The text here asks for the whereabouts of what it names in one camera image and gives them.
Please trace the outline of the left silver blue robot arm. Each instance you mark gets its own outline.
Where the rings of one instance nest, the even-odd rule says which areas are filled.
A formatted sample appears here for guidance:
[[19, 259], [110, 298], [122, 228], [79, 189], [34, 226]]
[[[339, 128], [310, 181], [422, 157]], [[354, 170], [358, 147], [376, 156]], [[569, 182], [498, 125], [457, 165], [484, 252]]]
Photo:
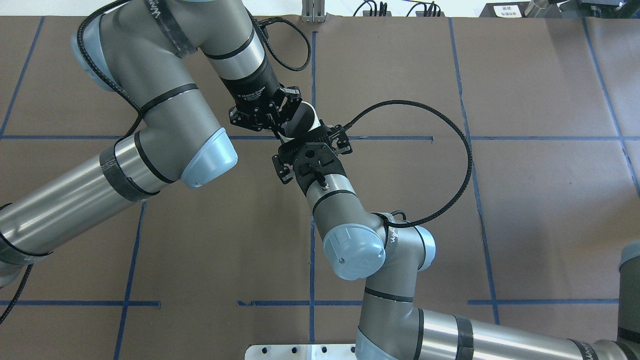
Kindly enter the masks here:
[[83, 69], [136, 112], [114, 145], [1, 208], [1, 285], [82, 232], [177, 181], [198, 188], [238, 156], [183, 64], [201, 51], [234, 100], [233, 125], [278, 138], [302, 103], [266, 55], [266, 22], [240, 0], [117, 0], [72, 39]]

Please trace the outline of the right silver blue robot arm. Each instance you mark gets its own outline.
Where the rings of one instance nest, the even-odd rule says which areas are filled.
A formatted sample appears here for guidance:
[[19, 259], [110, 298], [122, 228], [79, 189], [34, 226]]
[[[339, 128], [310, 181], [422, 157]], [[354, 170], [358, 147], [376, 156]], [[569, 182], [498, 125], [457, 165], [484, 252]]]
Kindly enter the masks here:
[[354, 353], [358, 360], [637, 360], [639, 242], [622, 249], [615, 341], [556, 338], [414, 305], [418, 273], [435, 259], [435, 240], [418, 224], [367, 212], [338, 155], [341, 127], [286, 130], [273, 157], [283, 182], [296, 179], [323, 251], [343, 280], [366, 280]]

